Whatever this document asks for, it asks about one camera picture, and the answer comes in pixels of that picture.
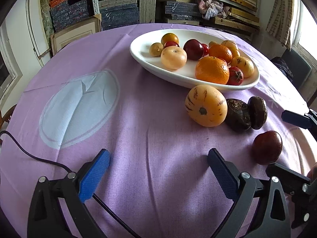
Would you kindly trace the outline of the red tomato with stem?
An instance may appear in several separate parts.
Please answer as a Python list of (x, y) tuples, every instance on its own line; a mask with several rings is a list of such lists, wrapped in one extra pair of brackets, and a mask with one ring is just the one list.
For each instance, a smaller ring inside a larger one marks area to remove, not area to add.
[(227, 85), (241, 85), (244, 80), (243, 72), (238, 67), (229, 68), (229, 79)]

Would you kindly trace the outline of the dark red plum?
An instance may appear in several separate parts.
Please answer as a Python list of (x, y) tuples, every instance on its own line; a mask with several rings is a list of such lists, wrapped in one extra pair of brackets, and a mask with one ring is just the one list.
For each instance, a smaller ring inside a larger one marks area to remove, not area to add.
[(203, 56), (203, 47), (196, 39), (190, 39), (185, 44), (183, 49), (187, 53), (189, 60), (198, 61)]
[(251, 147), (251, 157), (260, 165), (268, 165), (278, 160), (283, 148), (281, 135), (276, 131), (258, 134)]

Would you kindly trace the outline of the pale peach round fruit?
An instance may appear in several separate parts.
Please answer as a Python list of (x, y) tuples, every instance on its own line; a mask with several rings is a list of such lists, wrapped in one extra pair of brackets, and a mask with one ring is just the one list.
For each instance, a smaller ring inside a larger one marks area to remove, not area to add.
[(177, 46), (166, 47), (161, 53), (161, 62), (170, 70), (178, 70), (187, 63), (187, 53)]

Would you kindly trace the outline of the large orange mandarin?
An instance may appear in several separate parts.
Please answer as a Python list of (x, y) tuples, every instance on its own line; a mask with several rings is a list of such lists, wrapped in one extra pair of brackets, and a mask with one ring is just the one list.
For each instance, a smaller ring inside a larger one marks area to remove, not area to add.
[(229, 48), (224, 45), (214, 44), (210, 47), (209, 56), (224, 60), (227, 64), (231, 63), (233, 55)]

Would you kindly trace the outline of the dark blue chair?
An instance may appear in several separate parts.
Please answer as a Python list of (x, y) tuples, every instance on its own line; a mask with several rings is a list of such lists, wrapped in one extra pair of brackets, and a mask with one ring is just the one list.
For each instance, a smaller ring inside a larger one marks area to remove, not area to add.
[(312, 72), (312, 67), (294, 49), (288, 50), (281, 57), (274, 57), (271, 62), (299, 90)]

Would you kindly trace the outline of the dark brown carved fruit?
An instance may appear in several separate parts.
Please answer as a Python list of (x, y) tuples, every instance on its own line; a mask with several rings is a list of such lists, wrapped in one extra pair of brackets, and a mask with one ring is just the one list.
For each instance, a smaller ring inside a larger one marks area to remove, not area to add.
[(242, 100), (229, 98), (225, 123), (235, 132), (244, 132), (251, 128), (248, 105)]

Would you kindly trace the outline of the yellow apple-like fruit in plate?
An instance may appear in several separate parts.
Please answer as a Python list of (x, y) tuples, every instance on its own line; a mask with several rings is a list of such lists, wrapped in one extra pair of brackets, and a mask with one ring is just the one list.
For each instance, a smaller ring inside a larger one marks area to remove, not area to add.
[(254, 64), (246, 57), (234, 57), (231, 66), (239, 68), (243, 72), (244, 78), (251, 77), (254, 73)]

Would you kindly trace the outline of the beige patterned curtain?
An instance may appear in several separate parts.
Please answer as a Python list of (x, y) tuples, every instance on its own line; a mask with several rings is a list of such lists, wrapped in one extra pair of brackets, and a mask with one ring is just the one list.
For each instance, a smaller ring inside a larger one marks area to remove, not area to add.
[(288, 50), (291, 49), (291, 23), (294, 0), (275, 0), (266, 27), (268, 34), (278, 40)]

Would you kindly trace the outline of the orange mandarin in plate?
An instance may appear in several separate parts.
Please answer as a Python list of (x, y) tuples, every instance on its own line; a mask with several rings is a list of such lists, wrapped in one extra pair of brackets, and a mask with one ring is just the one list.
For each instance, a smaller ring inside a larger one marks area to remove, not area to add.
[(227, 84), (229, 80), (229, 67), (227, 62), (216, 57), (204, 57), (195, 67), (195, 77), (198, 80)]

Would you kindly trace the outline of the wooden chair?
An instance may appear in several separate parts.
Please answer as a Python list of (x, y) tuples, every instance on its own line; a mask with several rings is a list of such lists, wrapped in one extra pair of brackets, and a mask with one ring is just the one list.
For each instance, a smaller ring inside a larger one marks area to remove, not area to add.
[(17, 105), (12, 106), (4, 115), (0, 113), (0, 128), (1, 131), (5, 130), (11, 120), (13, 112)]

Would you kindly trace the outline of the pink cloth bundle on shelf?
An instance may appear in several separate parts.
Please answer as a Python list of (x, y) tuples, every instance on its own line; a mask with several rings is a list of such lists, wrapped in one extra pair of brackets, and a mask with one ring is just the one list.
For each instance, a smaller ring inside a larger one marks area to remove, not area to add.
[(228, 16), (229, 7), (224, 6), (222, 2), (217, 0), (196, 0), (198, 10), (204, 20), (210, 20), (214, 17), (226, 18)]

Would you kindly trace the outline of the small red tomato plate back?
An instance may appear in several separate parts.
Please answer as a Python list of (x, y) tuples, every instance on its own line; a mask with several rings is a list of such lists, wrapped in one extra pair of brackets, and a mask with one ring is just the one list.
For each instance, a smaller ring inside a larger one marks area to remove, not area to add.
[(164, 48), (167, 48), (167, 47), (170, 47), (170, 46), (176, 46), (176, 47), (179, 47), (179, 44), (175, 41), (167, 41), (165, 44), (164, 44)]

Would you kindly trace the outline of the small tan round fruit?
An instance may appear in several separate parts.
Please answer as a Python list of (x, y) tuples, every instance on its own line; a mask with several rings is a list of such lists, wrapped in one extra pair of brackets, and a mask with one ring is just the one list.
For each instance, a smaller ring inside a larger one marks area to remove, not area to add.
[(149, 53), (152, 57), (160, 57), (164, 46), (160, 42), (155, 42), (150, 46)]

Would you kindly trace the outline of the framed picture leaning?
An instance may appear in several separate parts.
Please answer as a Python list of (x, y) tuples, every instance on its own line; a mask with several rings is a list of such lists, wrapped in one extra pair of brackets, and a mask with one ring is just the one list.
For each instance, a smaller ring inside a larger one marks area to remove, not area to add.
[(100, 32), (102, 15), (97, 14), (51, 35), (53, 56), (73, 41)]

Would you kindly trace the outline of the window with white frame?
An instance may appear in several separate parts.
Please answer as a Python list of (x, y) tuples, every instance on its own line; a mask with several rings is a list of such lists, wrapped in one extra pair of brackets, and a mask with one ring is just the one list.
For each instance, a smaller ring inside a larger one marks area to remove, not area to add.
[(293, 0), (291, 43), (316, 61), (316, 22), (301, 0)]

